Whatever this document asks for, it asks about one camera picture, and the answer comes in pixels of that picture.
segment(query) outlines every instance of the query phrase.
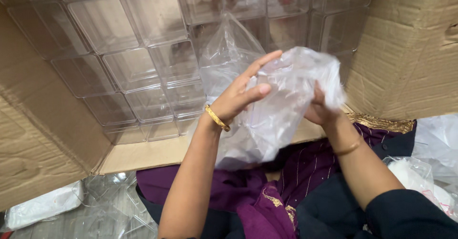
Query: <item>gold bangle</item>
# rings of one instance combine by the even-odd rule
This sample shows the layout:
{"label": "gold bangle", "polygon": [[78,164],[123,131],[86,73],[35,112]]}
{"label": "gold bangle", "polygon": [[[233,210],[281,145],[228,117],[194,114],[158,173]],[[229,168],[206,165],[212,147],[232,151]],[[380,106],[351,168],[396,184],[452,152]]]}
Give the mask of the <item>gold bangle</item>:
{"label": "gold bangle", "polygon": [[348,149],[345,149],[343,151],[334,151],[334,154],[336,154],[338,156],[343,156],[343,155],[349,154],[349,153],[353,152],[354,150],[358,149],[359,146],[361,146],[362,142],[364,142],[364,138],[361,136],[361,137],[358,138],[358,141],[353,143]]}
{"label": "gold bangle", "polygon": [[216,114],[210,109],[210,105],[205,106],[205,111],[212,117],[212,119],[223,128],[226,132],[230,131],[230,127],[225,125],[217,116]]}

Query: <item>stack of plastic boxes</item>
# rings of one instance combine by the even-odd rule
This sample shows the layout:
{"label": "stack of plastic boxes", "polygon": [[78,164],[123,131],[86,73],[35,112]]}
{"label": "stack of plastic boxes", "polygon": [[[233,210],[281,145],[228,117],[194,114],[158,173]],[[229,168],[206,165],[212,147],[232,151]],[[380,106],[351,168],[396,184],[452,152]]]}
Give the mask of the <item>stack of plastic boxes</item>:
{"label": "stack of plastic boxes", "polygon": [[341,61],[345,84],[363,34],[370,0],[313,0],[308,47],[335,55]]}
{"label": "stack of plastic boxes", "polygon": [[1,1],[114,144],[186,134],[206,101],[198,58],[218,28],[221,11],[239,19],[267,52],[309,44],[348,62],[370,2]]}

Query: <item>white plastic bag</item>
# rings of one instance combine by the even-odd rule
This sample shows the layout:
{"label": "white plastic bag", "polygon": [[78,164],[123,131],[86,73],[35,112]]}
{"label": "white plastic bag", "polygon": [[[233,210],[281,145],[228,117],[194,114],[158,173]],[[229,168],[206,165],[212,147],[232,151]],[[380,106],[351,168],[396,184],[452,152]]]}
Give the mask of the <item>white plastic bag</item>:
{"label": "white plastic bag", "polygon": [[[208,103],[212,103],[248,66],[265,51],[231,14],[203,49],[199,65]],[[251,163],[273,160],[278,150],[291,142],[313,98],[315,80],[326,94],[326,105],[338,108],[345,100],[340,85],[339,61],[328,54],[304,47],[284,52],[253,77],[247,89],[269,83],[271,93],[238,115],[231,131],[221,134],[216,168],[237,170]],[[194,124],[188,132],[192,137]]]}
{"label": "white plastic bag", "polygon": [[458,222],[458,197],[434,184],[431,165],[414,157],[386,157],[383,162],[406,189],[420,192]]}
{"label": "white plastic bag", "polygon": [[72,210],[81,204],[78,196],[82,194],[83,188],[78,181],[11,207],[6,211],[3,230],[17,230]]}
{"label": "white plastic bag", "polygon": [[412,156],[437,160],[458,176],[458,114],[418,119]]}

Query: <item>cardboard box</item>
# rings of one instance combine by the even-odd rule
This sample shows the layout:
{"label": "cardboard box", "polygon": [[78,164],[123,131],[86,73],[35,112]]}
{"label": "cardboard box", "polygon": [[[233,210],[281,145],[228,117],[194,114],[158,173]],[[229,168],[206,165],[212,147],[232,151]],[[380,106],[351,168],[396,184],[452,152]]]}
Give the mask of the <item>cardboard box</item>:
{"label": "cardboard box", "polygon": [[[357,113],[458,112],[458,0],[373,0],[347,81]],[[0,7],[0,210],[91,174],[180,163],[187,138],[111,145]],[[293,143],[324,136],[304,120]]]}

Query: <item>fingernail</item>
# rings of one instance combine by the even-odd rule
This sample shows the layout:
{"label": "fingernail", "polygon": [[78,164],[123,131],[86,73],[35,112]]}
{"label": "fingernail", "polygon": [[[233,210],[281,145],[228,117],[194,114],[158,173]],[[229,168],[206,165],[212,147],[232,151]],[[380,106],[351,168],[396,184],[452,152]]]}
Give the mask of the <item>fingernail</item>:
{"label": "fingernail", "polygon": [[259,86],[259,91],[262,95],[265,95],[270,92],[270,85],[268,84],[261,84]]}

